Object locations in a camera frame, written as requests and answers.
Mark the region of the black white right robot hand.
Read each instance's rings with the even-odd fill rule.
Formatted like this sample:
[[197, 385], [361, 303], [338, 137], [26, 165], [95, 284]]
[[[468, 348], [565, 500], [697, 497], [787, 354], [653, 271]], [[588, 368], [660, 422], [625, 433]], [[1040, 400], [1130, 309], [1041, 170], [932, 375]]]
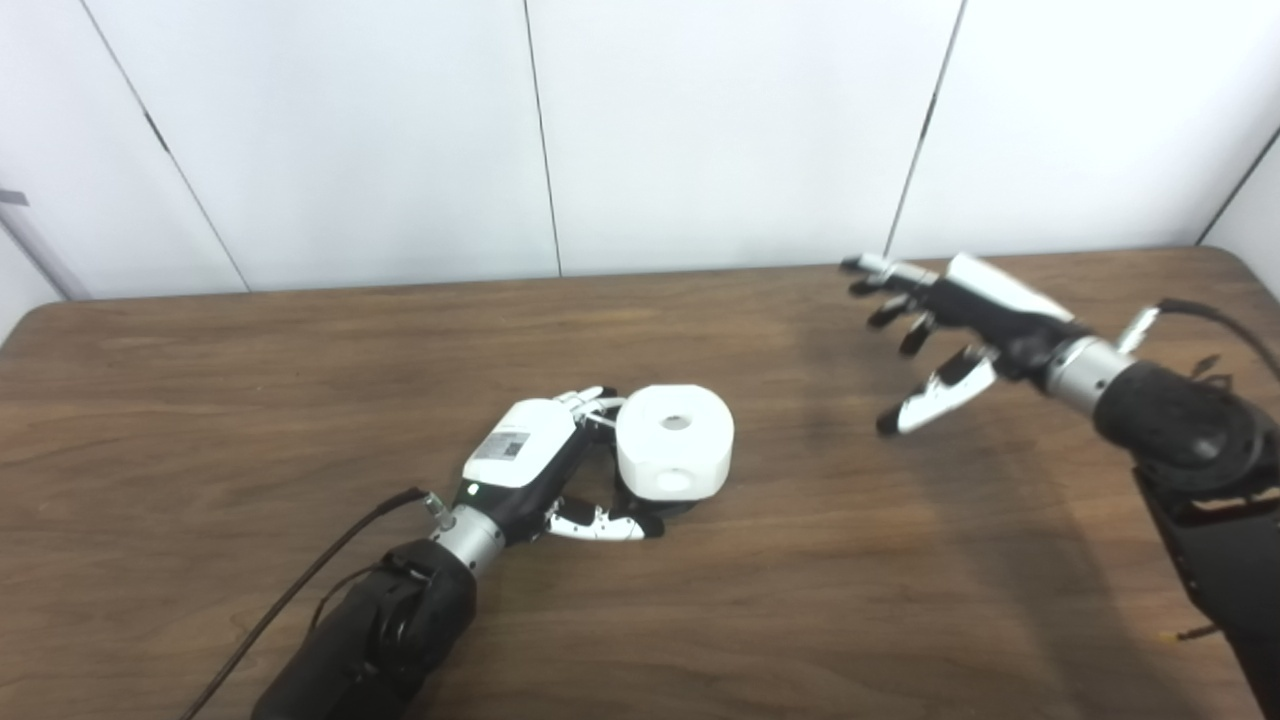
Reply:
[[1044, 393], [1055, 359], [1091, 334], [1052, 299], [966, 252], [952, 258], [942, 272], [874, 254], [845, 258], [838, 268], [856, 277], [850, 295], [887, 295], [868, 318], [869, 328], [881, 331], [902, 316], [913, 318], [900, 356], [915, 357], [942, 329], [970, 331], [978, 338], [876, 419], [882, 437], [910, 433], [968, 404], [998, 379], [1025, 380]]

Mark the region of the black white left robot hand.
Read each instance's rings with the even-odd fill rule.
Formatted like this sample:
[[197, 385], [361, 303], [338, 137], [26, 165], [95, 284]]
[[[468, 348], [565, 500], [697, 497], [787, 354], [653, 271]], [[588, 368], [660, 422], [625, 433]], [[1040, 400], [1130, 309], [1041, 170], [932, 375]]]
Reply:
[[620, 459], [616, 425], [626, 401], [604, 386], [518, 401], [465, 461], [454, 509], [483, 515], [502, 547], [544, 534], [595, 542], [663, 537], [664, 520], [639, 512], [622, 491], [612, 509], [566, 493], [594, 450]]

